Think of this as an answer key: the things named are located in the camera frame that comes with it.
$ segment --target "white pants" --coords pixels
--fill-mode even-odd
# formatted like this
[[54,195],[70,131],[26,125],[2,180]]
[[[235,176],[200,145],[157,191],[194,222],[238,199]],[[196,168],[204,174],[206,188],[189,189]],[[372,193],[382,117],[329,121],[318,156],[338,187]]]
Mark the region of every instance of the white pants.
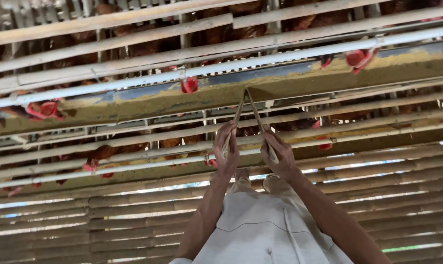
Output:
[[[271,173],[267,175],[262,185],[264,186],[264,189],[268,191],[271,195],[287,197],[305,207],[305,204],[303,203],[303,201],[301,201],[297,193],[295,193],[295,191],[291,188],[290,184],[288,184],[283,179],[277,177],[275,174]],[[239,192],[255,194],[259,193],[251,188],[251,181],[249,180],[249,177],[240,177],[233,184],[231,189],[228,190],[227,195]]]

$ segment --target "white shirt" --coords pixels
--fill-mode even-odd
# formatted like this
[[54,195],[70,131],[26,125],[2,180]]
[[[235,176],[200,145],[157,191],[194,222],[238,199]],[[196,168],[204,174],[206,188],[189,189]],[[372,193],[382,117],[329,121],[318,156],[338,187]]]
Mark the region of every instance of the white shirt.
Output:
[[354,264],[322,233],[306,207],[289,198],[234,193],[194,261],[170,264]]

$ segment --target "person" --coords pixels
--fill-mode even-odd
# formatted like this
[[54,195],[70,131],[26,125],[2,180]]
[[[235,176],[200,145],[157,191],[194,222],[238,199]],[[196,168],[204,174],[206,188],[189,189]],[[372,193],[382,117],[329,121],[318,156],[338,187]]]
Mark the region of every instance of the person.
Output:
[[[225,124],[213,143],[216,176],[170,264],[390,264],[366,231],[296,167],[291,147],[265,129],[261,154],[273,174],[263,184],[270,195],[251,189],[248,173],[236,171],[236,125]],[[225,196],[233,175],[236,182]]]

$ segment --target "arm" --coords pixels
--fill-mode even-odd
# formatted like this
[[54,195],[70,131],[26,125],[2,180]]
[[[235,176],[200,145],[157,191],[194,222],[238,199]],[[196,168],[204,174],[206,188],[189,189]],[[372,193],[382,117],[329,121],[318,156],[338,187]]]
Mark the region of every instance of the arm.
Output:
[[[223,144],[230,133],[232,133],[230,153],[227,159],[223,159]],[[218,165],[216,175],[213,177],[200,206],[190,219],[186,231],[181,237],[177,258],[194,260],[216,228],[228,184],[240,163],[236,143],[236,124],[234,122],[230,121],[218,130],[213,142],[213,154]]]
[[315,219],[319,229],[332,237],[337,246],[355,264],[391,264],[359,223],[311,183],[296,167],[290,145],[283,142],[270,128],[266,128],[263,136],[279,157],[279,163],[273,163],[264,143],[261,148],[264,162],[277,176],[290,184]]

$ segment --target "bamboo wall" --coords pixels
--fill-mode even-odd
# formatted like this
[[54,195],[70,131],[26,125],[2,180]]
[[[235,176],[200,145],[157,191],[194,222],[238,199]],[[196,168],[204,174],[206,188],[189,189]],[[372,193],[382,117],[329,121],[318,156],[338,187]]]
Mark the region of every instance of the bamboo wall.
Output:
[[[390,160],[398,161],[368,164]],[[348,166],[356,163],[365,164]],[[359,221],[394,263],[443,264],[443,145],[317,158],[297,165],[303,170],[333,167],[306,176]],[[265,171],[251,169],[251,174]],[[141,189],[207,179],[209,174],[184,176],[142,184]],[[262,189],[261,180],[252,183]],[[106,196],[118,191],[110,188],[72,200],[0,208],[0,263],[107,263],[125,258],[129,264],[167,264],[206,188]],[[427,244],[432,246],[418,247]]]

